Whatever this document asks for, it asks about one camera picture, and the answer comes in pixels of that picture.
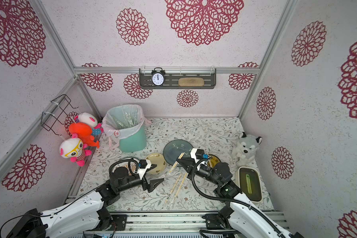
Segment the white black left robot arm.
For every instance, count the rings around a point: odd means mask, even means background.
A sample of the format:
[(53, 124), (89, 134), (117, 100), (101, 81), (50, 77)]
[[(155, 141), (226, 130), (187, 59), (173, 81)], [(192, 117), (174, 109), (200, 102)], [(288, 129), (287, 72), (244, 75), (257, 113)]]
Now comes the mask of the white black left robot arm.
[(105, 230), (113, 217), (108, 206), (120, 199), (123, 191), (140, 186), (153, 192), (163, 178), (147, 180), (145, 174), (156, 168), (150, 160), (133, 157), (117, 161), (109, 167), (109, 179), (76, 200), (39, 212), (32, 209), (18, 216), (19, 221), (7, 234), (8, 238), (68, 238), (89, 230)]

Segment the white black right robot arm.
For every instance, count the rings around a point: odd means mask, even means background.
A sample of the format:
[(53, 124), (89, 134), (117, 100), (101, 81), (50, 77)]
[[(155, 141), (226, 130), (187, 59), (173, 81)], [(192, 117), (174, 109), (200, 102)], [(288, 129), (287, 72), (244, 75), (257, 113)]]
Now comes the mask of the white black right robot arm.
[[(292, 234), (279, 226), (263, 213), (245, 193), (233, 182), (228, 163), (220, 162), (214, 167), (208, 166), (208, 155), (202, 149), (192, 149), (189, 157), (180, 156), (176, 159), (188, 173), (188, 178), (196, 192), (204, 198), (221, 201), (225, 206), (216, 216), (216, 224), (222, 230), (199, 230), (199, 234), (208, 238), (209, 235), (241, 234), (246, 238), (301, 238), (300, 233)], [(195, 182), (195, 177), (201, 177), (217, 187), (215, 196), (202, 192)]]

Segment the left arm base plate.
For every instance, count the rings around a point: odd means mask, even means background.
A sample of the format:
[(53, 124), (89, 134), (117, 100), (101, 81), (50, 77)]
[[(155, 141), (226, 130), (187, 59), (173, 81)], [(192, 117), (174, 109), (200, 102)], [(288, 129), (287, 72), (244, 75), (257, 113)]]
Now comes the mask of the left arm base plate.
[(123, 214), (115, 214), (111, 215), (112, 218), (110, 220), (106, 220), (105, 222), (100, 222), (100, 224), (89, 232), (99, 232), (99, 231), (124, 231), (126, 229), (128, 215)]

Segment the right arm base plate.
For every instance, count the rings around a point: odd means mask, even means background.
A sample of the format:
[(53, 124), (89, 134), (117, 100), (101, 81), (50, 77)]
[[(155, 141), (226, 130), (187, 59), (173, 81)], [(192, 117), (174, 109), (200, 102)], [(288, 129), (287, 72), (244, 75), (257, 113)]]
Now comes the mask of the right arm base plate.
[(207, 213), (203, 215), (201, 218), (205, 220), (206, 229), (210, 231), (216, 230), (235, 230), (231, 226), (229, 219), (232, 214), (227, 213)]

